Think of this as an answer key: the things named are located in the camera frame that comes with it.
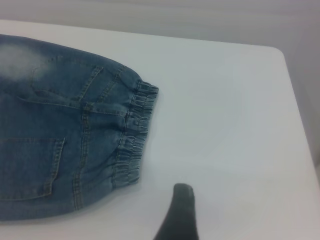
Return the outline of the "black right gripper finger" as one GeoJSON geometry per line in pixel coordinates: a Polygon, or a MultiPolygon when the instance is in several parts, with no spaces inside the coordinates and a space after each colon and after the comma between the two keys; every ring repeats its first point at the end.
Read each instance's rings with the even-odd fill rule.
{"type": "Polygon", "coordinates": [[[195,195],[185,183],[173,186],[172,200],[167,214],[154,237],[156,240],[198,240],[195,195]]]}

